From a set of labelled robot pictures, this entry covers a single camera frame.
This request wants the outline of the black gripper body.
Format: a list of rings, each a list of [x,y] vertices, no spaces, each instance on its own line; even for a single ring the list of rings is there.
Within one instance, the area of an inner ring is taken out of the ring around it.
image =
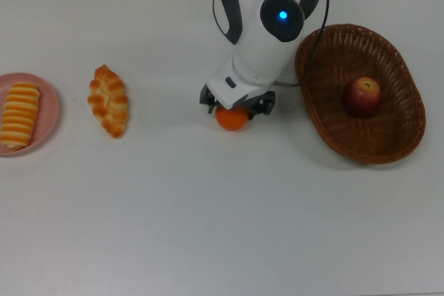
[[[242,96],[239,100],[237,100],[234,103],[234,106],[246,106],[246,107],[251,107],[252,105],[258,105],[261,103],[261,101],[263,100],[263,96],[259,95],[259,96],[249,96],[249,95],[245,95]]]

